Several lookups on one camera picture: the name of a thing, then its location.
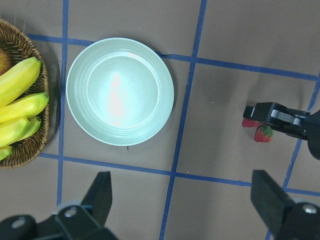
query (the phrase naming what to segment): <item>tiled surface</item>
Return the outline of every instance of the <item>tiled surface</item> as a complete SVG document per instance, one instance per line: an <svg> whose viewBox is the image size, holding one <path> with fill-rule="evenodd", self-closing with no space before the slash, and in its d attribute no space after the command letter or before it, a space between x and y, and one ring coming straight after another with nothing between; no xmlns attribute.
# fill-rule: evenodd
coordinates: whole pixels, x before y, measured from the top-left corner
<svg viewBox="0 0 320 240"><path fill-rule="evenodd" d="M0 220L24 213L44 220L110 171L106 226L121 240L268 240L250 202L252 170L266 170L290 196L319 205L320 162L305 141L296 146L279 132L270 143L254 142L242 114L267 101L304 111L311 101L312 112L320 109L318 8L249 0L3 2L1 18L26 32L46 61L51 129L38 158L1 170ZM129 148L88 136L64 94L75 57L109 37L165 54L175 89L163 129Z"/></svg>

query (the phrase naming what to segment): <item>round plate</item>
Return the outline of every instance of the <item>round plate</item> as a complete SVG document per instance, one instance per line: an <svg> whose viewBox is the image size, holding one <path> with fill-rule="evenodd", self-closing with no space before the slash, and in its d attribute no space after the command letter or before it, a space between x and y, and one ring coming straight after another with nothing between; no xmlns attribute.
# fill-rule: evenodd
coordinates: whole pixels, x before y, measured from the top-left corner
<svg viewBox="0 0 320 240"><path fill-rule="evenodd" d="M165 63L149 47L108 38L76 57L66 80L66 99L75 121L93 138L130 146L165 125L174 86Z"/></svg>

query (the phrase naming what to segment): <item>red strawberry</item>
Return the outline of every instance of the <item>red strawberry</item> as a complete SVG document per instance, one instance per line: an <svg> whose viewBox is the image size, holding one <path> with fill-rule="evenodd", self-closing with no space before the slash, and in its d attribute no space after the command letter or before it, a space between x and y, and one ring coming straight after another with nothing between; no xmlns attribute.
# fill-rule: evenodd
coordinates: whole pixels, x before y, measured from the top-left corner
<svg viewBox="0 0 320 240"><path fill-rule="evenodd" d="M248 118L244 118L242 120L242 127L244 128L259 127L260 125L261 125L260 123Z"/></svg>
<svg viewBox="0 0 320 240"><path fill-rule="evenodd" d="M256 128L254 140L259 143L268 143L274 135L271 127L267 125L260 125Z"/></svg>

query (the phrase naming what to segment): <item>bunch of bananas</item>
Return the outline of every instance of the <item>bunch of bananas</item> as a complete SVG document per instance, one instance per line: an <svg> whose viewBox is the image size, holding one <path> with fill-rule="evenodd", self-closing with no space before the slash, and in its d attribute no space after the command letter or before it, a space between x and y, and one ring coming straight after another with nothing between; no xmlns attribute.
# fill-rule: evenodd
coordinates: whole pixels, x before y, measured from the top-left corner
<svg viewBox="0 0 320 240"><path fill-rule="evenodd" d="M0 160L13 153L11 144L36 133L41 125L37 116L46 107L46 92L19 98L37 80L41 62L30 57L0 75Z"/></svg>

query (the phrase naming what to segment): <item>wicker basket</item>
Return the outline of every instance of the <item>wicker basket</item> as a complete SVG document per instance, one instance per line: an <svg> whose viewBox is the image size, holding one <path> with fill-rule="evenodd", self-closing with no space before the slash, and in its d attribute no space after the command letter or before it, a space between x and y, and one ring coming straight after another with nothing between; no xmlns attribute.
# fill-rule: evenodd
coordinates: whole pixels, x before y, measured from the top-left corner
<svg viewBox="0 0 320 240"><path fill-rule="evenodd" d="M49 94L46 64L36 46L25 33L3 19L0 19L0 48L9 55L12 65L30 57L41 61L39 77L20 97L41 92ZM0 161L0 169L21 167L35 159L44 149L49 134L49 104L38 116L42 121L40 129L33 136L13 143L13 154Z"/></svg>

